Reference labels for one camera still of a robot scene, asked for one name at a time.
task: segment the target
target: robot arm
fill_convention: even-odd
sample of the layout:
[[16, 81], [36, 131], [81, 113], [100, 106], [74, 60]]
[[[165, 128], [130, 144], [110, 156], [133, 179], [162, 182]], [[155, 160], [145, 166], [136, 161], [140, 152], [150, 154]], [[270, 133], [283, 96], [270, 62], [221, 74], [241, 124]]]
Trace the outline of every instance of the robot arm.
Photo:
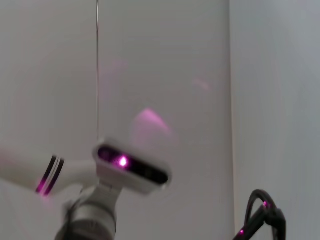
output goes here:
[[171, 182], [168, 166], [137, 149], [114, 140], [100, 142], [92, 152], [99, 183], [93, 193], [65, 209], [56, 240], [113, 240], [117, 228], [116, 203], [123, 188], [147, 195]]
[[93, 161], [65, 161], [57, 155], [8, 144], [0, 145], [0, 180], [43, 196], [57, 194], [73, 184], [86, 189], [98, 182]]

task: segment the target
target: white backdrop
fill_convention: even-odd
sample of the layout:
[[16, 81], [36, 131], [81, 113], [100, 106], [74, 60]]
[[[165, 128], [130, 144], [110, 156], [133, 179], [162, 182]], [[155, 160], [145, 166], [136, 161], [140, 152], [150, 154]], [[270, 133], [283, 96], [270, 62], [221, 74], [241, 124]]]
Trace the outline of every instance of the white backdrop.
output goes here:
[[[1, 134], [67, 159], [89, 158], [95, 1], [0, 6]], [[166, 192], [123, 192], [116, 238], [232, 239], [228, 1], [101, 0], [100, 36], [100, 136], [143, 149], [174, 174]], [[1, 184], [0, 234], [52, 239], [70, 195], [35, 200]]]
[[[231, 0], [235, 225], [265, 189], [287, 239], [319, 239], [320, 1]], [[254, 239], [271, 239], [264, 227]]]
[[[95, 5], [88, 0], [0, 1], [3, 141], [67, 160], [91, 156], [97, 135], [95, 24]], [[1, 239], [53, 239], [60, 205], [72, 195], [43, 201], [1, 183]]]

